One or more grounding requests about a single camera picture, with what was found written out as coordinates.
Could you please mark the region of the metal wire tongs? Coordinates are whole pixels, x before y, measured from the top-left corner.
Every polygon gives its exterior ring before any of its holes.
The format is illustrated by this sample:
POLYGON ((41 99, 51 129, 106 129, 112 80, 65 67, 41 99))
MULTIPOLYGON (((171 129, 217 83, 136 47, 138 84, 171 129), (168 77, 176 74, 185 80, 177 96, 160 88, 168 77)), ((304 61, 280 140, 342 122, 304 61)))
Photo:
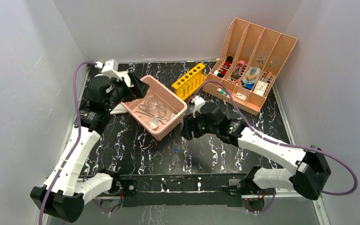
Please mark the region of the metal wire tongs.
POLYGON ((166 117, 159 117, 154 111, 151 111, 146 105, 140 104, 138 110, 135 113, 147 116, 149 118, 155 118, 160 121, 163 125, 167 124, 169 120, 166 117))

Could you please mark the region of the clear glass bottle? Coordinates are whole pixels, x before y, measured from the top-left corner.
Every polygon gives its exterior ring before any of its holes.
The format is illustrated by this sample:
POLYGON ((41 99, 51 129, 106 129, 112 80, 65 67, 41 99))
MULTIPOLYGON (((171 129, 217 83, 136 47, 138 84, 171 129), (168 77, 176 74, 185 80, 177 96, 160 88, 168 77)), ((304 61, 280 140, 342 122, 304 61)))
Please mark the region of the clear glass bottle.
POLYGON ((157 108, 157 114, 160 118, 165 118, 167 116, 167 107, 165 104, 160 103, 157 108))

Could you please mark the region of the pink plastic bin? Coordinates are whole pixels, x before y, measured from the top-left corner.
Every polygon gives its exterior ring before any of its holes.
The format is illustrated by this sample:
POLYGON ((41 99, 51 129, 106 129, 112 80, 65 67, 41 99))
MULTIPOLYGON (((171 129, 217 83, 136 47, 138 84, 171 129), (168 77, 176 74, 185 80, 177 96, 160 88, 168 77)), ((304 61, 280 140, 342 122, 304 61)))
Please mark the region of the pink plastic bin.
POLYGON ((182 122, 188 106, 153 76, 146 75, 141 81, 150 86, 146 96, 122 106, 160 141, 182 122))

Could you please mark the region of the blue cap tube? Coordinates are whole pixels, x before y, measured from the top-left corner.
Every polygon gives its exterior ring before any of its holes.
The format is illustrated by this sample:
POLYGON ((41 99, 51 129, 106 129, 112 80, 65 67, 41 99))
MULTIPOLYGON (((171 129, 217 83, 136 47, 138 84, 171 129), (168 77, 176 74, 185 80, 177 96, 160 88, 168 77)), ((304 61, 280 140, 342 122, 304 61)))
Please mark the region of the blue cap tube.
POLYGON ((178 152, 178 149, 175 148, 174 151, 173 151, 173 156, 172 156, 172 161, 171 161, 171 167, 174 167, 175 164, 176 164, 176 161, 177 161, 177 152, 178 152))

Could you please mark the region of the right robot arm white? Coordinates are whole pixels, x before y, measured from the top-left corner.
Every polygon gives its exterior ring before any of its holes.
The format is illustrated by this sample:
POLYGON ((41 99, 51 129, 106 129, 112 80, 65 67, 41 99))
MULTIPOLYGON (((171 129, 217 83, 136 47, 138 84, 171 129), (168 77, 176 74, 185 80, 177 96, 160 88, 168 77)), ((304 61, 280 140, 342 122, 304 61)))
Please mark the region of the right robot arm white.
POLYGON ((282 166, 281 169, 255 166, 243 181, 251 194, 258 194, 263 189, 281 188, 317 200, 330 177, 331 169, 320 150, 289 147, 278 139, 260 135, 246 122, 227 118, 212 102, 199 104, 197 110, 183 121, 180 135, 187 140, 213 134, 223 143, 253 151, 282 166))

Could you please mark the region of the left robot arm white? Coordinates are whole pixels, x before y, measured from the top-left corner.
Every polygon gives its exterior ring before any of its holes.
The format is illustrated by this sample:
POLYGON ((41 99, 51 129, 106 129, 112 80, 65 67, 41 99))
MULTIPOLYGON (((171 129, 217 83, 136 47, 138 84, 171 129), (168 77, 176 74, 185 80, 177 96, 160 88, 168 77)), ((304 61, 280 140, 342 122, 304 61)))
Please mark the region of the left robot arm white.
POLYGON ((119 174, 108 169, 100 170, 84 182, 78 178, 87 156, 111 119, 111 111, 121 103, 144 98, 149 87, 134 72, 91 78, 76 111, 67 147, 43 185, 34 187, 30 193, 42 214, 73 223, 84 206, 100 194, 121 192, 119 174))

